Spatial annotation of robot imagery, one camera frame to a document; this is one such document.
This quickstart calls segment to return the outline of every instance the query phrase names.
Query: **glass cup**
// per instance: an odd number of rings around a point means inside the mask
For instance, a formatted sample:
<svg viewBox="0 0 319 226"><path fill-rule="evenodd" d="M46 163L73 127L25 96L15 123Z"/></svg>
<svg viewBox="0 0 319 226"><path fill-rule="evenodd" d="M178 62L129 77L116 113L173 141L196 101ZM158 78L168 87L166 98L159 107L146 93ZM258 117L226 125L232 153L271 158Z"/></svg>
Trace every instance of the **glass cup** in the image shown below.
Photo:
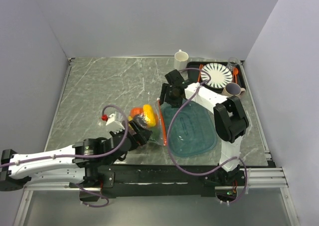
<svg viewBox="0 0 319 226"><path fill-rule="evenodd" d="M239 60L235 57L231 57L228 59L227 68L233 72L233 69L239 64Z"/></svg>

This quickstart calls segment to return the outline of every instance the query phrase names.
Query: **gray marble surface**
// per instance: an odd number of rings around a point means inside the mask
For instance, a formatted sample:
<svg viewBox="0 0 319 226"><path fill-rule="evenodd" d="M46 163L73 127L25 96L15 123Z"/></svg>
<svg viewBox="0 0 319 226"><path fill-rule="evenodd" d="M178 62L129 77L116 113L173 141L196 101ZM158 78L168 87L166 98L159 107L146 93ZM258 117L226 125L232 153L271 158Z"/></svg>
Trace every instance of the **gray marble surface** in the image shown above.
<svg viewBox="0 0 319 226"><path fill-rule="evenodd" d="M86 138L103 137L105 126L100 116L104 105L115 104L128 115L133 107L154 104L160 95L165 74L173 70L174 58L76 58L55 118L46 150L55 150ZM241 157L248 166L266 166L265 149L255 110L246 94L242 104L250 121L241 145ZM181 165L216 165L221 154L221 140L207 153L177 158ZM128 153L120 164L172 164L167 148L148 143Z"/></svg>

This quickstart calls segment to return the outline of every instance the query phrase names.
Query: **cup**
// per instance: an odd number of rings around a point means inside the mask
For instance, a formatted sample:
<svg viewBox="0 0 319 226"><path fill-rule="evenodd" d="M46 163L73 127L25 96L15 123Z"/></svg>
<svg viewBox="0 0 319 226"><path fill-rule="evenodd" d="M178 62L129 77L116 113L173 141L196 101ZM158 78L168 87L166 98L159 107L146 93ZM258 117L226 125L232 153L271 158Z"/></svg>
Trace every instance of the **cup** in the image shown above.
<svg viewBox="0 0 319 226"><path fill-rule="evenodd" d="M184 51L179 50L175 53L174 69L183 70L186 68L188 63L188 54Z"/></svg>
<svg viewBox="0 0 319 226"><path fill-rule="evenodd" d="M239 60L235 57L231 57L228 59L227 68L233 72L233 69L239 64Z"/></svg>
<svg viewBox="0 0 319 226"><path fill-rule="evenodd" d="M240 98L243 96L245 92L246 92L245 88L241 88L238 84L231 82L225 86L221 94L228 97L235 95Z"/></svg>

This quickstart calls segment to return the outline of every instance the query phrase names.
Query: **container lid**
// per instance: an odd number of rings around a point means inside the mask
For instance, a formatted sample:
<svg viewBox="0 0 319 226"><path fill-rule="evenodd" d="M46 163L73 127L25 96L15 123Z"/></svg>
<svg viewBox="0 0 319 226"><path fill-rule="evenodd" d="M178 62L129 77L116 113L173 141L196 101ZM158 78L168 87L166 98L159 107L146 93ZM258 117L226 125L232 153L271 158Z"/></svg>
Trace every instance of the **container lid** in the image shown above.
<svg viewBox="0 0 319 226"><path fill-rule="evenodd" d="M167 132L178 108L164 103L160 110ZM168 143L171 152L178 157L191 157L212 150L217 144L217 134L208 111L195 102L186 105L174 121Z"/></svg>

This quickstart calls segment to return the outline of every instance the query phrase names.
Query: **plate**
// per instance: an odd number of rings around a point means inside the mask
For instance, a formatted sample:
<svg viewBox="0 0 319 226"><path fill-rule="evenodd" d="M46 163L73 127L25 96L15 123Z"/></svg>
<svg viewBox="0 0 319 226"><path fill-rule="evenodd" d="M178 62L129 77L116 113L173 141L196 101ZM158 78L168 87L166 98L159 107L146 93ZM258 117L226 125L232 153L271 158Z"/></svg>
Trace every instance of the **plate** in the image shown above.
<svg viewBox="0 0 319 226"><path fill-rule="evenodd" d="M206 71L211 77L211 80L207 82L206 85L214 89L222 89L233 80L231 71L226 66L219 63L204 65L202 70ZM209 79L204 72L200 73L200 78L202 81Z"/></svg>

